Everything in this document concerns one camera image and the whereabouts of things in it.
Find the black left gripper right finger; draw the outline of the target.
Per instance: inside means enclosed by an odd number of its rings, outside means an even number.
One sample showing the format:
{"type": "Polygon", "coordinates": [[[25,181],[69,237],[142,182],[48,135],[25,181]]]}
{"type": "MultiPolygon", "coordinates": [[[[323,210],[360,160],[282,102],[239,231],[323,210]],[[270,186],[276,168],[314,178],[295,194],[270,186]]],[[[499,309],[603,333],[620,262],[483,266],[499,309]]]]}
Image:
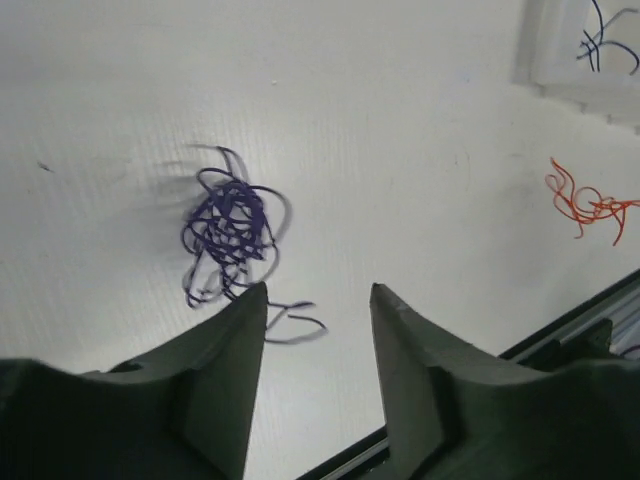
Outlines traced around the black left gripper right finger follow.
{"type": "Polygon", "coordinates": [[[636,362],[522,366],[428,321],[382,284],[370,310],[398,478],[638,477],[636,362]]]}

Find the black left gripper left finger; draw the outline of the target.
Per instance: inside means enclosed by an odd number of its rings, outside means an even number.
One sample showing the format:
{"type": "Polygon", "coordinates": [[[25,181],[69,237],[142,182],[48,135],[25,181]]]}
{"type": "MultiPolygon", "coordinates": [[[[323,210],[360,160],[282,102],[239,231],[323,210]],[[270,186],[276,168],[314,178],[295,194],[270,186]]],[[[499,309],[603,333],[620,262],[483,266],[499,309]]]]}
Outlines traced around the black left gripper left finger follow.
{"type": "Polygon", "coordinates": [[[110,371],[1,363],[5,479],[240,479],[267,320],[258,283],[110,371]]]}

